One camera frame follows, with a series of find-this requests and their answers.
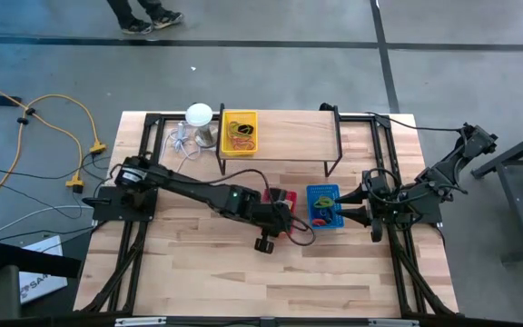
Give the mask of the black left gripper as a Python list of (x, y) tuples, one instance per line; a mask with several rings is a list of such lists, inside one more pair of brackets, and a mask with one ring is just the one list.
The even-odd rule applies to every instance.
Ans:
[(271, 187), (263, 192), (261, 203), (252, 211), (252, 224), (261, 228), (261, 237), (254, 244), (256, 251), (272, 253), (274, 243), (270, 237), (279, 237), (281, 233), (291, 235), (296, 203), (294, 191)]

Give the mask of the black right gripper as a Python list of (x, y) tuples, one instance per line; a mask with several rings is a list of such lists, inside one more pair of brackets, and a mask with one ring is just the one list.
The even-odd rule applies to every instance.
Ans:
[(395, 223), (398, 208), (396, 192), (393, 191), (384, 175), (363, 175), (363, 183), (352, 192), (340, 196), (335, 203), (362, 203), (368, 199), (368, 207), (341, 209), (336, 212), (344, 218), (350, 219), (363, 226), (370, 226), (370, 236), (374, 243), (382, 240), (385, 228)]

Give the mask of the red plastic basket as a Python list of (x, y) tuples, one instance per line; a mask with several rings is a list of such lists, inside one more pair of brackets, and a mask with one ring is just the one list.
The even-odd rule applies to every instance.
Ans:
[[(281, 202), (282, 200), (293, 202), (292, 211)], [(295, 215), (297, 194), (294, 191), (271, 187), (263, 192), (261, 203), (263, 208), (261, 234), (270, 237), (278, 237), (281, 233), (290, 235)]]

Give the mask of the blue plastic basket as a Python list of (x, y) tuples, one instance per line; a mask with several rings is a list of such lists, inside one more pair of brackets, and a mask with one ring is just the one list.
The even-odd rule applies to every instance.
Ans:
[(306, 187), (307, 195), (307, 208), (308, 208), (308, 220), (311, 223), (311, 226), (315, 229), (339, 229), (344, 227), (344, 218), (340, 215), (337, 215), (336, 212), (341, 210), (341, 204), (335, 203), (331, 208), (333, 210), (334, 216), (332, 223), (327, 224), (326, 226), (314, 227), (312, 225), (313, 219), (322, 219), (320, 210), (313, 207), (313, 203), (320, 196), (328, 196), (333, 201), (340, 197), (340, 188), (337, 184), (313, 184)]

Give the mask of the reddish rubber band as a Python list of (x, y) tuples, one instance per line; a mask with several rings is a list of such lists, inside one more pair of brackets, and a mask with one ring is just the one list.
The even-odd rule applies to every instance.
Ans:
[(255, 142), (250, 136), (233, 136), (232, 147), (234, 151), (252, 151), (255, 149)]

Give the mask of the yellow plastic basket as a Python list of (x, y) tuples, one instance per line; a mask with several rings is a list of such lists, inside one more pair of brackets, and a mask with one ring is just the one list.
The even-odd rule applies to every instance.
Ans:
[[(236, 132), (238, 124), (250, 124), (254, 127), (252, 135), (239, 135)], [(252, 156), (258, 151), (258, 113), (254, 110), (227, 110), (222, 114), (221, 152), (227, 156)], [(255, 142), (252, 151), (234, 151), (233, 136), (250, 136)]]

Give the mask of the white mushroom table lamp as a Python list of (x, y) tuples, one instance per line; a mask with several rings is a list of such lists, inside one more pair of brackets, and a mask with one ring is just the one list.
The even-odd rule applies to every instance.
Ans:
[(217, 144), (218, 130), (211, 126), (212, 108), (208, 104), (192, 104), (185, 113), (185, 121), (195, 128), (195, 142), (202, 148), (213, 148)]

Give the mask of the person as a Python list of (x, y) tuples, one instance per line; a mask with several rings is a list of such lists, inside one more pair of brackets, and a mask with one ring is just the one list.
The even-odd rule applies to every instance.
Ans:
[(181, 12), (166, 9), (161, 0), (136, 0), (151, 19), (146, 22), (137, 18), (129, 0), (106, 0), (112, 9), (121, 31), (127, 35), (147, 35), (153, 30), (161, 30), (177, 25), (183, 20)]

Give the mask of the white printed cardboard box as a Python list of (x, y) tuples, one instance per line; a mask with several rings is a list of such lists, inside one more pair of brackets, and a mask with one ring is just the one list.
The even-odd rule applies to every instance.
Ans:
[[(24, 247), (25, 250), (38, 253), (46, 253), (57, 256), (63, 255), (60, 244), (61, 238), (56, 235)], [(58, 291), (68, 284), (65, 277), (56, 277), (44, 273), (20, 272), (19, 273), (19, 297), (20, 303), (26, 304), (41, 298), (49, 293)]]

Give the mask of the wooden shelf riser black frame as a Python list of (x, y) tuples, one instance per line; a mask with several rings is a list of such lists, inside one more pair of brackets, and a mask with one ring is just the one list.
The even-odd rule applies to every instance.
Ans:
[(220, 171), (226, 172), (229, 160), (322, 162), (324, 174), (330, 176), (342, 159), (340, 114), (336, 105), (323, 103), (317, 111), (254, 110), (258, 113), (258, 151), (252, 156), (227, 156), (221, 152), (222, 114), (216, 158)]

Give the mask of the silver metal bracket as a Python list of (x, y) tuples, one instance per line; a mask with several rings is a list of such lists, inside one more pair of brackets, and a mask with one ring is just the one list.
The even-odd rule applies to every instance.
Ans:
[(114, 322), (114, 327), (163, 327), (167, 324), (166, 317), (129, 317), (119, 318)]
[(372, 318), (372, 319), (368, 319), (368, 326), (369, 327), (419, 327), (419, 322), (416, 320)]

